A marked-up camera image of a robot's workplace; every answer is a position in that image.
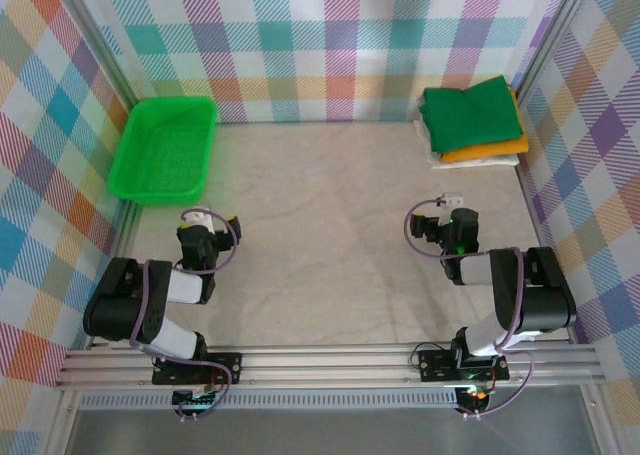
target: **white cloth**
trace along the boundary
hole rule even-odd
[[[515,167],[520,163],[517,155],[496,155],[494,157],[487,158],[474,158],[471,160],[462,160],[460,162],[443,163],[440,160],[440,155],[431,151],[431,136],[429,130],[425,125],[422,117],[419,120],[413,122],[418,132],[418,136],[424,143],[424,153],[427,155],[427,161],[431,168],[445,169],[445,168],[467,168],[467,167],[490,167],[490,166],[508,166]]]

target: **green cloth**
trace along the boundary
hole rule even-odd
[[[522,135],[509,85],[492,78],[467,90],[426,88],[420,112],[437,153]]]

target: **mounting plate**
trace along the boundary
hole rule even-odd
[[[231,384],[240,381],[242,371],[242,354],[240,353],[207,353],[203,361],[216,362],[231,371]],[[155,360],[155,370],[151,378],[153,385],[215,385],[228,383],[222,370],[201,365],[185,365]]]
[[[456,367],[453,353],[448,350],[420,350],[418,366],[422,382],[466,382],[473,385],[493,380],[491,368],[460,370]],[[498,358],[493,370],[497,381],[509,380],[509,367],[505,357]]]

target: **yellow cloth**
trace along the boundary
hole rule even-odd
[[[505,142],[482,143],[480,145],[472,145],[470,147],[452,150],[442,154],[441,160],[445,163],[460,162],[462,160],[471,160],[473,158],[493,157],[495,155],[511,155],[513,153],[524,153],[529,150],[529,140],[524,131],[522,123],[522,115],[516,101],[516,93],[511,88],[511,97],[518,114],[518,122],[522,128],[522,136]]]

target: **folded cloth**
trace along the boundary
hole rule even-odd
[[[443,163],[440,156],[431,151],[431,137],[427,126],[422,119],[413,122],[416,132],[424,142],[424,152],[427,155],[427,162],[434,170],[446,168],[467,168],[467,167],[489,167],[489,166],[509,166],[514,167],[520,163],[517,155],[496,155],[494,157],[474,158],[472,160],[462,160],[460,162]]]
[[[460,148],[451,152],[443,153],[441,160],[444,163],[460,162],[462,160],[471,160],[474,158],[492,157],[495,155],[510,155],[515,153],[524,153],[529,150],[529,141],[527,140],[527,134],[524,132],[524,124],[522,123],[522,114],[518,108],[518,102],[516,100],[516,93],[511,87],[511,99],[518,116],[518,123],[522,127],[522,135],[520,138],[514,138],[513,140],[507,140],[504,142],[492,142],[482,143],[480,145],[472,145],[470,147]]]
[[[467,90],[426,88],[420,107],[434,152],[520,138],[522,130],[504,77]]]

